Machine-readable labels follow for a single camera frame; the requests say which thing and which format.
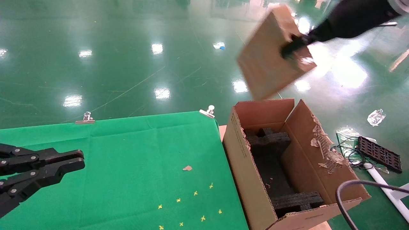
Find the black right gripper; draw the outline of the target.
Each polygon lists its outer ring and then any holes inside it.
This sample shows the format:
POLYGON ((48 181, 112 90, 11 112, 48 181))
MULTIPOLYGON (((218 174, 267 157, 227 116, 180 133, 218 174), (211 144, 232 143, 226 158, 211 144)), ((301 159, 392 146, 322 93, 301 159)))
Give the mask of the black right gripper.
POLYGON ((357 37, 398 17, 399 0, 341 0, 308 35, 291 34, 291 41, 281 48, 281 57, 289 58, 312 42, 357 37))

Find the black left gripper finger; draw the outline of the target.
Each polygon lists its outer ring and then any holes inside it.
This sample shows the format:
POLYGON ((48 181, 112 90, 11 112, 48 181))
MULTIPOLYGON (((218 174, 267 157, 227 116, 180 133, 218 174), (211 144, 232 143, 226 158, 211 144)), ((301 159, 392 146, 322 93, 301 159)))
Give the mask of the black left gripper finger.
POLYGON ((84 168, 84 154, 79 149, 59 153, 54 148, 29 150, 23 147, 1 144, 0 153, 1 176, 38 170, 46 166, 51 168, 63 166, 63 170, 66 172, 84 168))
POLYGON ((0 217, 3 218, 40 189, 60 183, 66 173, 84 167, 83 159, 69 159, 1 179, 0 217))

